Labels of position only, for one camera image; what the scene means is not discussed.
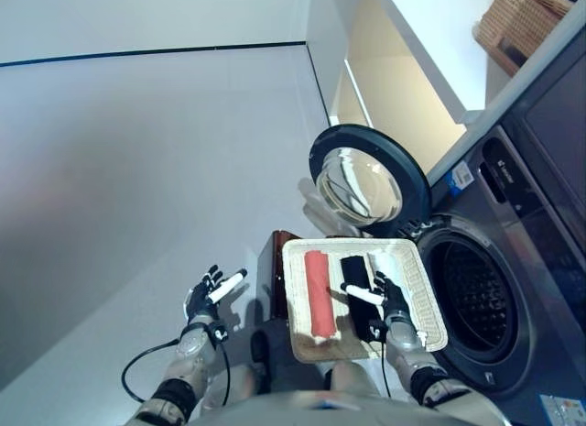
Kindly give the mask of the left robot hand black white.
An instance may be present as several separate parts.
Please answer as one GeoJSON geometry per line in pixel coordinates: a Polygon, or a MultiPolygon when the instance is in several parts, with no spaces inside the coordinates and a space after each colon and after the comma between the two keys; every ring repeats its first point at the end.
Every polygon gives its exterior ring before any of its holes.
{"type": "Polygon", "coordinates": [[[232,293],[247,275],[247,270],[241,268],[225,277],[217,265],[212,265],[186,295],[183,304],[186,322],[195,322],[198,317],[218,320],[219,303],[232,293]]]}

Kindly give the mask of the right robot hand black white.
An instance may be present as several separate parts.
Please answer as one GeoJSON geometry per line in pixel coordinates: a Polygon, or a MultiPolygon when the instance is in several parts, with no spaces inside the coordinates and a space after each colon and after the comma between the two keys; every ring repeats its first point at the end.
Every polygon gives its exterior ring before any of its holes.
{"type": "Polygon", "coordinates": [[[349,296],[382,308],[384,318],[411,320],[410,310],[402,289],[387,275],[376,270],[374,273],[374,291],[360,288],[348,282],[342,283],[342,290],[349,296]]]}

